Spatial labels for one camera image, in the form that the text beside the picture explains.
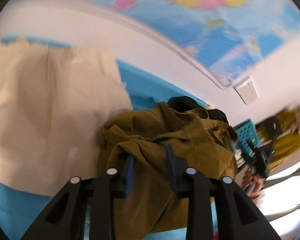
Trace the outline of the person's right hand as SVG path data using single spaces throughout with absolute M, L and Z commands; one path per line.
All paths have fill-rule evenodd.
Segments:
M 247 193 L 249 198 L 256 202 L 256 199 L 261 193 L 262 187 L 264 186 L 265 179 L 258 174 L 254 174 L 252 168 L 248 168 L 242 178 L 242 188 L 250 187 L 250 193 Z

